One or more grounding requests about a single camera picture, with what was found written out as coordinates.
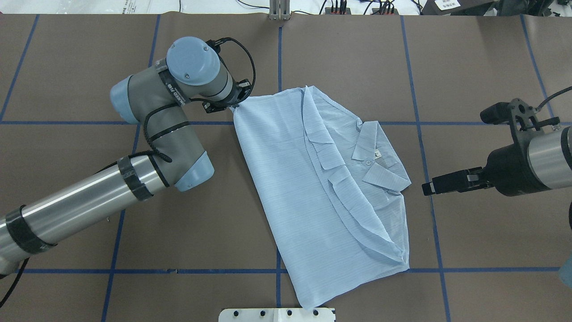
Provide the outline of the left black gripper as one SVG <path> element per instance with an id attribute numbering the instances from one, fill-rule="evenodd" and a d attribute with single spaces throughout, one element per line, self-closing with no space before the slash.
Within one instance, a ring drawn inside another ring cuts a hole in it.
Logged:
<path id="1" fill-rule="evenodd" d="M 213 99 L 205 100 L 202 106 L 206 113 L 215 113 L 226 110 L 229 107 L 237 107 L 243 100 L 248 98 L 253 90 L 253 83 L 249 79 L 235 81 L 230 83 L 230 92 L 220 101 Z"/>

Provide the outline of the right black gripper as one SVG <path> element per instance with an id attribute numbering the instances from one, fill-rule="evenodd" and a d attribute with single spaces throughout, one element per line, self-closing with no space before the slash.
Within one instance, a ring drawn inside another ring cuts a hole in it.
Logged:
<path id="1" fill-rule="evenodd" d="M 532 171 L 528 159 L 529 143 L 511 144 L 488 155 L 484 168 L 476 167 L 434 177 L 421 185 L 425 196 L 448 192 L 469 192 L 496 188 L 505 196 L 519 196 L 549 191 Z"/>

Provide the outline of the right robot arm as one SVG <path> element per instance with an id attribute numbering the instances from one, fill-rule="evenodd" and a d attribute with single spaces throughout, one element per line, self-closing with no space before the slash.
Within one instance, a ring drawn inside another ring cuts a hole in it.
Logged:
<path id="1" fill-rule="evenodd" d="M 431 179 L 445 263 L 454 267 L 555 267 L 571 287 L 571 130 L 502 143 L 478 159 L 472 190 Z"/>

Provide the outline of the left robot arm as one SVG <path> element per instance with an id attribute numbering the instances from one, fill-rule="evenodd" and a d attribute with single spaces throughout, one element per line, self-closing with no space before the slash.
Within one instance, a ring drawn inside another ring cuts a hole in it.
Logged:
<path id="1" fill-rule="evenodd" d="M 1 216 L 1 277 L 63 240 L 169 187 L 188 191 L 214 174 L 184 108 L 208 114 L 238 107 L 256 83 L 249 50 L 232 37 L 176 39 L 163 58 L 110 90 L 113 108 L 139 127 L 147 149 L 133 149 L 61 190 Z"/>

